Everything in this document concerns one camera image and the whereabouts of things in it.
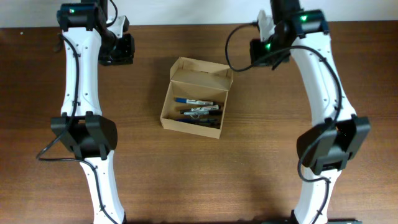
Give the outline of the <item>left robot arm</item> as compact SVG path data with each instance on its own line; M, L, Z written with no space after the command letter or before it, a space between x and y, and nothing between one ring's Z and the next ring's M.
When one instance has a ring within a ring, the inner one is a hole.
M57 11L61 29L60 49L66 53L66 87L60 116L50 127L56 138L73 153L70 161L83 169L90 190L94 223L125 223L118 196L114 153L116 124L103 116L98 95L99 65L133 63L134 38L126 16L108 16L113 1L64 3Z

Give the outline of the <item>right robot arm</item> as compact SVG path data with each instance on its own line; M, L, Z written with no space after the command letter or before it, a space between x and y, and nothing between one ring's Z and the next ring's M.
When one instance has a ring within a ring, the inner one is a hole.
M289 223L328 223L334 185L354 159L371 126L359 117L341 84L331 51L328 23L321 10L299 1L271 1L272 15L260 11L260 38L251 42L251 62L275 69L293 58L310 103L312 128L297 139L297 171L302 180Z

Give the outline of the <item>blue ballpoint pen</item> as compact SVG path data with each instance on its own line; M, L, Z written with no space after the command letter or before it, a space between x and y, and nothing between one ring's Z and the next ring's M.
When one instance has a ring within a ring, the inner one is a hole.
M176 119L176 121L184 122L184 123L215 123L218 119L214 118L184 118L184 119Z

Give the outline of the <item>black whiteboard marker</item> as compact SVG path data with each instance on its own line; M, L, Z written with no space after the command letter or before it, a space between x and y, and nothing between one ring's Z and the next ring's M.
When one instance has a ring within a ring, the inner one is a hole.
M221 108L220 105L203 106L203 107L197 107L197 108L190 108L190 109L180 110L180 113L181 113L181 114L184 114L185 112L214 111L214 110L219 110L220 108Z

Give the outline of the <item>grey black permanent marker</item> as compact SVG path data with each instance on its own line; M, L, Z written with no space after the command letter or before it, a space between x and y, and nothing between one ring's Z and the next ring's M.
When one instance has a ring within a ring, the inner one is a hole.
M201 115L212 115L212 116L218 116L222 115L222 111L214 110L214 111L186 111L183 112L184 115L186 116L201 116Z

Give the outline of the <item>brown cardboard box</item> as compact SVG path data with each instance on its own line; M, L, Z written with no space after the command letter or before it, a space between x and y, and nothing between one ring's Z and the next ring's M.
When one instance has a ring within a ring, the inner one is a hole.
M165 96L160 122L164 129L196 134L219 139L223 127L224 112L228 93L233 83L233 71L229 66L220 63L206 62L192 58L180 57L170 69L170 83ZM185 103L177 103L175 98L190 100L214 101L221 108L222 115L186 116L180 110L198 107ZM219 128L210 128L194 123L184 123L176 119L214 118L220 123Z

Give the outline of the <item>black transparent ballpoint pen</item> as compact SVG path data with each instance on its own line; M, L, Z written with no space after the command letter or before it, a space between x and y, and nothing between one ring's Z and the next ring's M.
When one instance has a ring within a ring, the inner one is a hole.
M210 127L210 128L219 128L221 124L217 122L196 122L194 123L194 125Z

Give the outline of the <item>blue whiteboard marker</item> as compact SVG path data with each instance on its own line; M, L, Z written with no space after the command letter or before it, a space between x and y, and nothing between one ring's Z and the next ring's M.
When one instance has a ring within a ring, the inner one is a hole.
M175 98L177 103L185 103L191 105L202 105L202 106L213 106L215 105L214 101L204 101L204 100L190 100L186 98Z

